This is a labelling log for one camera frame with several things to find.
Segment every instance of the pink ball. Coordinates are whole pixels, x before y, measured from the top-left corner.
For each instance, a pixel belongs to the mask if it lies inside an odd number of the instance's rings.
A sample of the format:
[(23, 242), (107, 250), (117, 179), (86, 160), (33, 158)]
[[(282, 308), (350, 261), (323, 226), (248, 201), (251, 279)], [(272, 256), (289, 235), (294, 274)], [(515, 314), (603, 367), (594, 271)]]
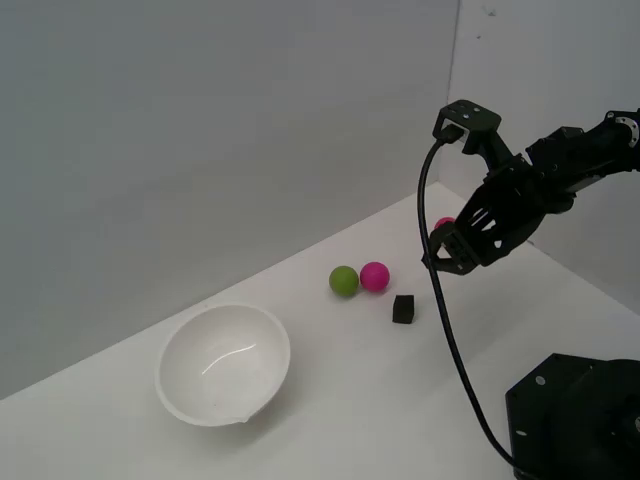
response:
[(365, 290), (381, 292), (389, 285), (389, 269), (380, 262), (367, 263), (360, 270), (360, 283)]
[(455, 218), (453, 218), (453, 217), (442, 217), (440, 220), (438, 220), (438, 221), (436, 222), (436, 226), (435, 226), (435, 227), (433, 227), (433, 229), (435, 230), (436, 228), (438, 228), (438, 227), (440, 227), (440, 226), (444, 225), (445, 223), (455, 222), (455, 221), (456, 221), (456, 219), (455, 219)]

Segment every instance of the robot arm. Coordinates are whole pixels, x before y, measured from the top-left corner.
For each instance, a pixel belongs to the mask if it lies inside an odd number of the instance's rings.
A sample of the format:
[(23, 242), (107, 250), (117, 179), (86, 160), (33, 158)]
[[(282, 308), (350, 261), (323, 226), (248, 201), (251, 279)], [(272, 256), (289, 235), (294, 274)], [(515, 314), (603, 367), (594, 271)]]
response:
[[(509, 151), (498, 134), (500, 121), (467, 100), (440, 110), (434, 137), (451, 124), (461, 129), (462, 153), (480, 155), (488, 173), (456, 221), (431, 233), (437, 270), (465, 275), (491, 265), (524, 243), (545, 215), (569, 210), (579, 190), (640, 169), (640, 110), (609, 112), (588, 132), (562, 127), (526, 149), (530, 162)], [(450, 258), (438, 256), (443, 247)]]

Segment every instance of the white table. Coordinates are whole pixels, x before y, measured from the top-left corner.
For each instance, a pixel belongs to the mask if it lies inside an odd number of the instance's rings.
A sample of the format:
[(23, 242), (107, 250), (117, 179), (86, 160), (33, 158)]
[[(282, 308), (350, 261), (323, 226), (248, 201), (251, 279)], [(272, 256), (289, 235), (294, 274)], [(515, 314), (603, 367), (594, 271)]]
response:
[[(429, 187), (431, 225), (461, 205)], [(468, 405), (420, 257), (410, 197), (1, 401), (0, 476), (512, 478)], [(343, 301), (328, 291), (334, 266), (370, 260), (392, 270), (386, 294)], [(640, 358), (640, 318), (530, 245), (466, 277), (443, 275), (443, 284), (469, 373), (505, 445), (504, 393), (550, 353)], [(416, 295), (413, 325), (391, 322), (395, 294)], [(246, 425), (183, 424), (156, 398), (159, 349), (185, 317), (231, 301), (282, 320), (289, 375)]]

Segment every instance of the white bowl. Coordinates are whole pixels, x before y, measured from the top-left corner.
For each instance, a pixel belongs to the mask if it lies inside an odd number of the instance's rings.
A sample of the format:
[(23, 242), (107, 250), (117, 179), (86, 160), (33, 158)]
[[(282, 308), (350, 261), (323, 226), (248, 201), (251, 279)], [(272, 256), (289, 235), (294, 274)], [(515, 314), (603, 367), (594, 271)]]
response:
[(220, 305), (169, 339), (156, 369), (163, 405), (187, 423), (246, 422), (279, 390), (289, 369), (289, 337), (271, 313)]

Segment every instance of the gray wall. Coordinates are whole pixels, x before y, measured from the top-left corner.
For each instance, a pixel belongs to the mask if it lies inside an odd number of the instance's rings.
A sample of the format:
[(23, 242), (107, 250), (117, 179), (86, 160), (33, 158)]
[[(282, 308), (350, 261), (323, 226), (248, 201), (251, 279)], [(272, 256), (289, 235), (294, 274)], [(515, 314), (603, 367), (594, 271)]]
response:
[[(591, 128), (610, 109), (636, 110), (639, 19), (637, 0), (462, 0), (450, 99), (501, 114), (514, 151), (562, 125)], [(463, 196), (484, 173), (479, 157), (442, 155), (441, 181)], [(534, 244), (640, 313), (639, 202), (640, 174), (607, 178), (548, 216)]]
[(0, 397), (410, 194), (456, 15), (3, 1)]

